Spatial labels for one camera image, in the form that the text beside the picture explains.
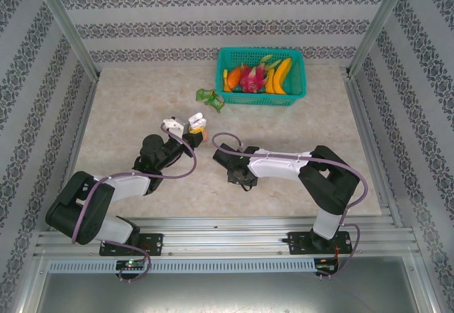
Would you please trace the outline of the large yellow banana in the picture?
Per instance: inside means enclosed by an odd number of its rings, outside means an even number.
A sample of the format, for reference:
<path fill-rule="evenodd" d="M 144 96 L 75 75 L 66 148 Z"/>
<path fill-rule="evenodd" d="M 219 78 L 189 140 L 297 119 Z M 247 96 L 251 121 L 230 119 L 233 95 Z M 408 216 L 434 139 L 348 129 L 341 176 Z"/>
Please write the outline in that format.
<path fill-rule="evenodd" d="M 275 70 L 273 77 L 272 86 L 275 94 L 286 95 L 287 93 L 283 89 L 284 81 L 292 68 L 292 59 L 290 57 L 283 60 L 279 67 Z"/>

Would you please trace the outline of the white earbud charging case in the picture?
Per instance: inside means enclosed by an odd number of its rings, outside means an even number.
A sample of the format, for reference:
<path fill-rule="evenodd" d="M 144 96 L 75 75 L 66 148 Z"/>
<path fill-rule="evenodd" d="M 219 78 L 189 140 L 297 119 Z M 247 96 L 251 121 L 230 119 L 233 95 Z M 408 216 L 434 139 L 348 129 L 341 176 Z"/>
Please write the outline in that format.
<path fill-rule="evenodd" d="M 199 127 L 206 126 L 206 119 L 204 118 L 204 116 L 201 112 L 189 117 L 188 121 L 189 121 L 189 126 L 191 129 L 196 129 Z"/>

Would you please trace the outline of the left green circuit board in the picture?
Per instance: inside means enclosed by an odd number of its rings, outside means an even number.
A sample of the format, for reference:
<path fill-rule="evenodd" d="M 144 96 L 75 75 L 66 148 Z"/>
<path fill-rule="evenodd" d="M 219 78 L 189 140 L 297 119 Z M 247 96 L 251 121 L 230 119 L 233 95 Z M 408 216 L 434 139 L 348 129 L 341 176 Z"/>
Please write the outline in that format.
<path fill-rule="evenodd" d="M 129 271 L 142 271 L 145 269 L 145 261 L 130 259 L 130 260 L 118 260 L 116 262 L 116 270 L 129 270 Z"/>

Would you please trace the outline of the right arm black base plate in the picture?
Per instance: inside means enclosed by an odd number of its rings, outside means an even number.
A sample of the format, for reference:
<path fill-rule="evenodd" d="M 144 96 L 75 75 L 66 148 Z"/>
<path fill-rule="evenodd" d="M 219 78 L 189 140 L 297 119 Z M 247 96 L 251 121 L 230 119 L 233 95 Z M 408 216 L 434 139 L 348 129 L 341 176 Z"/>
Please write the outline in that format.
<path fill-rule="evenodd" d="M 312 230 L 291 231 L 283 243 L 289 246 L 291 255 L 328 255 L 339 253 L 347 255 L 352 252 L 353 245 L 347 231 L 337 231 L 332 239 L 325 239 Z"/>

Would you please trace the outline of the teal plastic basket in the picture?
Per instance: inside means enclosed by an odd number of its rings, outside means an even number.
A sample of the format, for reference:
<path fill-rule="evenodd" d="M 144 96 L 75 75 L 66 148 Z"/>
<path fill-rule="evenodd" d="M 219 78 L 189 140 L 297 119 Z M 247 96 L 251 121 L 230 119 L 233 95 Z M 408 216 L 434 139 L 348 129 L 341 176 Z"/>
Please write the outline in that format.
<path fill-rule="evenodd" d="M 288 57 L 292 60 L 292 66 L 282 85 L 282 88 L 285 91 L 284 95 L 266 94 L 263 89 L 256 94 L 243 93 L 238 90 L 233 92 L 225 92 L 223 90 L 224 70 L 231 71 L 242 64 L 254 67 L 258 65 L 260 60 L 266 55 L 272 56 L 270 62 L 274 62 L 275 60 L 283 61 Z M 246 47 L 221 48 L 219 50 L 216 68 L 216 92 L 229 104 L 291 106 L 296 100 L 306 96 L 306 71 L 303 55 L 300 51 L 295 49 Z"/>

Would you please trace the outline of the grey metal panel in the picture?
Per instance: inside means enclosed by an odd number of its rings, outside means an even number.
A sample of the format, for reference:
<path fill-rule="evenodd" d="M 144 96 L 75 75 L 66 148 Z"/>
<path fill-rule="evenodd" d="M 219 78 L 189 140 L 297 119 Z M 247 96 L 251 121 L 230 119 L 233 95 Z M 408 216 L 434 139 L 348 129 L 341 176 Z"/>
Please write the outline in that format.
<path fill-rule="evenodd" d="M 338 276 L 182 273 L 182 260 L 123 284 L 100 260 L 39 260 L 17 313 L 441 313 L 415 257 L 356 258 Z"/>

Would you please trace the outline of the aluminium mounting rail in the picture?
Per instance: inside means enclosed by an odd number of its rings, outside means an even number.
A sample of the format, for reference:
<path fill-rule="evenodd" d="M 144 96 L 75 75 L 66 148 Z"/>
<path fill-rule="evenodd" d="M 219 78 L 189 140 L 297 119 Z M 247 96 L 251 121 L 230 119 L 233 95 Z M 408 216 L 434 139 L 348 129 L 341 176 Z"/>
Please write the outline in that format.
<path fill-rule="evenodd" d="M 271 258 L 289 256 L 282 242 L 290 231 L 307 231 L 311 217 L 139 219 L 145 233 L 163 235 L 164 258 Z M 408 256 L 421 252 L 414 230 L 398 227 L 388 214 L 354 216 L 345 230 L 358 241 L 356 256 Z"/>

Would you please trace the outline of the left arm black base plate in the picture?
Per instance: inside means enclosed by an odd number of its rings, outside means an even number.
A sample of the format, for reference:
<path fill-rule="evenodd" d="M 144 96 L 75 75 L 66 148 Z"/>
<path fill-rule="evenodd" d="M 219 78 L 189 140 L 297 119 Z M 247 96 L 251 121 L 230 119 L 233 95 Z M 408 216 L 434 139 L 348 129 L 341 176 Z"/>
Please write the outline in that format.
<path fill-rule="evenodd" d="M 163 235 L 162 234 L 138 234 L 136 237 L 129 238 L 126 241 L 127 246 L 139 248 L 150 256 L 161 256 Z M 125 246 L 116 246 L 111 243 L 102 242 L 99 248 L 100 256 L 144 256 L 140 251 L 127 248 Z"/>

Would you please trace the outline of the aluminium frame post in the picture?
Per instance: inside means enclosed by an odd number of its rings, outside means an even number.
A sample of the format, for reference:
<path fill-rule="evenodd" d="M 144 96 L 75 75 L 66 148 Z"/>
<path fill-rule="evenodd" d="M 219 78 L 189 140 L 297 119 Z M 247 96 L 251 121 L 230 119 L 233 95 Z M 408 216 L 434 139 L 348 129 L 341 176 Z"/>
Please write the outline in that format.
<path fill-rule="evenodd" d="M 91 57 L 87 47 L 85 46 L 81 35 L 79 34 L 75 24 L 73 24 L 64 4 L 61 0 L 44 0 L 50 9 L 54 19 L 57 21 L 62 33 L 67 38 L 72 49 L 74 50 L 78 60 L 81 62 L 84 70 L 89 75 L 93 82 L 99 79 L 100 71 Z"/>
<path fill-rule="evenodd" d="M 395 7 L 398 0 L 383 0 L 380 7 L 377 10 L 373 20 L 371 21 L 368 29 L 365 32 L 363 39 L 361 40 L 358 49 L 356 50 L 351 63 L 346 69 L 347 76 L 352 79 L 358 73 L 361 68 L 367 54 L 374 45 L 375 40 L 380 34 L 383 26 L 387 22 L 392 9 Z"/>

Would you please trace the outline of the aluminium side rail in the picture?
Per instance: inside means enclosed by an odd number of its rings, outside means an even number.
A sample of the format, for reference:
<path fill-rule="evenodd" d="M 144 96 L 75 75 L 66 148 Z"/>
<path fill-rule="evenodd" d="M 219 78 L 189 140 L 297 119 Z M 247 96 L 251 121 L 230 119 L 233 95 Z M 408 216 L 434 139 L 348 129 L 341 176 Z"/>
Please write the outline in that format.
<path fill-rule="evenodd" d="M 381 207 L 388 208 L 392 221 L 395 227 L 404 227 L 399 210 L 396 205 L 392 189 L 389 185 L 387 174 L 381 161 L 378 147 L 375 141 L 375 136 L 372 132 L 372 127 L 367 117 L 360 91 L 354 79 L 348 74 L 345 67 L 340 68 L 340 74 L 343 78 L 345 90 L 348 95 L 350 107 L 355 118 L 356 126 L 365 153 L 367 165 L 370 170 L 372 183 L 375 188 L 378 201 Z"/>
<path fill-rule="evenodd" d="M 79 121 L 77 123 L 76 131 L 74 132 L 74 137 L 72 139 L 72 146 L 70 148 L 69 160 L 64 169 L 63 178 L 60 182 L 59 186 L 59 193 L 63 190 L 69 179 L 71 178 L 75 165 L 77 163 L 77 158 L 79 155 L 80 146 L 82 144 L 82 140 L 84 137 L 84 132 L 87 126 L 89 114 L 92 108 L 92 104 L 94 101 L 96 88 L 98 82 L 94 81 L 91 83 L 89 91 L 87 92 L 86 98 L 84 100 L 84 104 L 82 107 L 81 115 L 79 116 Z"/>

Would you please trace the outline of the orange mango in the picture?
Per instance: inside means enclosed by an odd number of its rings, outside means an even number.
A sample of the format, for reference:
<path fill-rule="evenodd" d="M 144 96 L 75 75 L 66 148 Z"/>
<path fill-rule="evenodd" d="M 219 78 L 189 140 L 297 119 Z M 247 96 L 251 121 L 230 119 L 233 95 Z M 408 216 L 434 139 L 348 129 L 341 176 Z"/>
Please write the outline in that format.
<path fill-rule="evenodd" d="M 227 74 L 226 84 L 230 89 L 233 89 L 239 85 L 242 73 L 242 68 L 236 67 Z"/>

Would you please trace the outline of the small yellow banana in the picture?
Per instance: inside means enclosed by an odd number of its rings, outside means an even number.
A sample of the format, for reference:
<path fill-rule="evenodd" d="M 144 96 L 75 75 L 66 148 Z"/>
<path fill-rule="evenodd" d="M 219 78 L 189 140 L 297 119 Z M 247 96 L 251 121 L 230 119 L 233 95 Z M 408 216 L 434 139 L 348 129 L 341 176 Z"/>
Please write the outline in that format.
<path fill-rule="evenodd" d="M 265 84 L 265 91 L 267 94 L 276 94 L 274 88 L 274 75 L 275 75 L 275 68 L 272 68 L 267 71 L 267 82 Z"/>

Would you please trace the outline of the pink dragon fruit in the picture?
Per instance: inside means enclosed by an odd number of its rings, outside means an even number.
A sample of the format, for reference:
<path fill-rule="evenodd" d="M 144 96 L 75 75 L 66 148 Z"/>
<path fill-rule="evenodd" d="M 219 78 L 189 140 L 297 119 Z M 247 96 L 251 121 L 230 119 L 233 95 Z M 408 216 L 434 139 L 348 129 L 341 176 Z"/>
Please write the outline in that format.
<path fill-rule="evenodd" d="M 275 60 L 270 62 L 272 54 L 264 56 L 257 66 L 246 67 L 241 65 L 242 76 L 240 79 L 239 87 L 243 93 L 266 93 L 265 84 L 267 82 L 267 71 L 278 67 L 281 63 L 281 60 Z"/>

